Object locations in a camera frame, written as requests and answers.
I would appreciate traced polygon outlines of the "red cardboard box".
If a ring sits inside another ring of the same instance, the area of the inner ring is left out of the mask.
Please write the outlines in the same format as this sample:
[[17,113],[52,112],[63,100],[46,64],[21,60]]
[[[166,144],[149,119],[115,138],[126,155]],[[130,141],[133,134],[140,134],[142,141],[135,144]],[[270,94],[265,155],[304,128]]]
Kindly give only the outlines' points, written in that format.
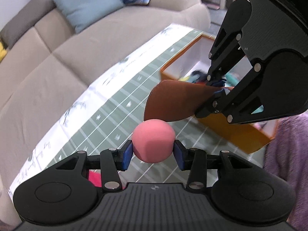
[[101,181],[101,174],[93,171],[89,171],[88,180],[95,186],[95,187],[102,187]]

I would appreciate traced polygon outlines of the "orange rimmed white box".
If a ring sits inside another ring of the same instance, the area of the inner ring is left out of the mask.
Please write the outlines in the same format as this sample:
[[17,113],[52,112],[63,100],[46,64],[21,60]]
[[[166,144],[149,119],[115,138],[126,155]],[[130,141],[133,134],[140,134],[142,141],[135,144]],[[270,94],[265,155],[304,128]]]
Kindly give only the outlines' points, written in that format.
[[[161,80],[178,80],[194,70],[206,73],[210,66],[207,54],[214,39],[213,35],[197,30],[182,37],[173,45],[180,50],[160,69]],[[269,144],[274,139],[279,124],[276,119],[266,121],[264,125],[261,123],[232,125],[222,114],[211,114],[198,121],[247,154],[254,153]]]

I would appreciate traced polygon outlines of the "teal plush doll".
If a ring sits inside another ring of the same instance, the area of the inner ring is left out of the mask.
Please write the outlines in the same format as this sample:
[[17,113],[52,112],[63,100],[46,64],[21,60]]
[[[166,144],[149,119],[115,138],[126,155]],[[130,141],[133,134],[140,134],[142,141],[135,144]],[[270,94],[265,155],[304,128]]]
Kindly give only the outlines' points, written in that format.
[[240,82],[238,75],[235,73],[227,73],[225,77],[226,77],[226,84],[230,87],[235,87]]

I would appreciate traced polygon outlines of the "light blue cushion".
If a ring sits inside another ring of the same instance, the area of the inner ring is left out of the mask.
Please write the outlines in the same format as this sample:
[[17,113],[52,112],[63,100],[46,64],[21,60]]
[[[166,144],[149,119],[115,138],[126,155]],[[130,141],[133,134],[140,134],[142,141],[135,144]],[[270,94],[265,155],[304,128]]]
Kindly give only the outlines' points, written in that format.
[[121,0],[53,0],[76,33],[121,9]]

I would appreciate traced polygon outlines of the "pink foam ball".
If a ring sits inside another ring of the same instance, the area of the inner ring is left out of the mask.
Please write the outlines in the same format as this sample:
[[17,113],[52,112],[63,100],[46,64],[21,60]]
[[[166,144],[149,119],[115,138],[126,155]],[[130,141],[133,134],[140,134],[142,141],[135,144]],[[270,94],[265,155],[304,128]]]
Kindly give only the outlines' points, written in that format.
[[160,163],[173,150],[175,132],[165,121],[150,119],[140,123],[131,136],[134,154],[145,163]]

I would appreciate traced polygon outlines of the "brown leather pouch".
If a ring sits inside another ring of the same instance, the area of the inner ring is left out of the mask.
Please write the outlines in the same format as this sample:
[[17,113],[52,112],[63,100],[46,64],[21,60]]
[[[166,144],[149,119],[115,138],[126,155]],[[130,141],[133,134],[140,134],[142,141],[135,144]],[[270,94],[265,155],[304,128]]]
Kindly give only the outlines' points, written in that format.
[[144,111],[144,121],[160,119],[165,122],[180,121],[195,111],[222,87],[193,84],[178,80],[164,80],[150,92]]

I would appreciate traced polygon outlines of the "purple fuzzy blanket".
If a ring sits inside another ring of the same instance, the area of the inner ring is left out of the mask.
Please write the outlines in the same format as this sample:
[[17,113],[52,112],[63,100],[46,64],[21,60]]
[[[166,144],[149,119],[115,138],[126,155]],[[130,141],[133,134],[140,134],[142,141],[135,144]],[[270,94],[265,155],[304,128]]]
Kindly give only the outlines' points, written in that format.
[[296,194],[289,223],[307,230],[307,114],[283,118],[267,146],[264,169],[287,181]]

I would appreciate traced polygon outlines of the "beige sofa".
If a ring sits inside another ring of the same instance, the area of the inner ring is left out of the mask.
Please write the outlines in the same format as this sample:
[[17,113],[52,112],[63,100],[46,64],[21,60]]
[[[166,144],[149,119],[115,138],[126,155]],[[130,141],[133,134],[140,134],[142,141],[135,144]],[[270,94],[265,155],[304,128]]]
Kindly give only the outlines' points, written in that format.
[[98,77],[171,23],[210,27],[201,0],[125,6],[79,34],[54,9],[1,62],[1,230],[20,219],[8,189],[44,135]]

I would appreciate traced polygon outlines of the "green grid tablecloth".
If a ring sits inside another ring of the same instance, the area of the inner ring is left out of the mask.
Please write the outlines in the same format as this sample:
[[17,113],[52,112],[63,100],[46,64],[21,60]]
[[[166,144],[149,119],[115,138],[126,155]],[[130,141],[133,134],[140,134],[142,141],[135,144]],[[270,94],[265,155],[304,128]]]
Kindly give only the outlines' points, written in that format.
[[[171,24],[102,74],[37,144],[9,187],[10,198],[13,200],[22,182],[77,151],[98,155],[108,148],[120,148],[142,122],[148,94],[160,81],[160,68],[198,36],[199,30]],[[170,125],[186,148],[216,155],[230,150],[263,167],[264,148],[252,154],[243,152],[238,144],[231,144],[192,117]],[[185,184],[188,172],[176,167],[172,157],[149,164],[133,155],[128,171],[119,176],[124,186],[127,182]]]

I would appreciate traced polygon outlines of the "dark navy cloth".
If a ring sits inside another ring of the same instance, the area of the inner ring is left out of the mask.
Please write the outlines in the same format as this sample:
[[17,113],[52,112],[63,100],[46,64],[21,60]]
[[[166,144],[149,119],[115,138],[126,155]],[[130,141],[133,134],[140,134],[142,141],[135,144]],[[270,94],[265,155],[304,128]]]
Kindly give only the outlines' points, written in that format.
[[193,84],[207,82],[207,74],[201,70],[195,70],[190,74],[189,81]]

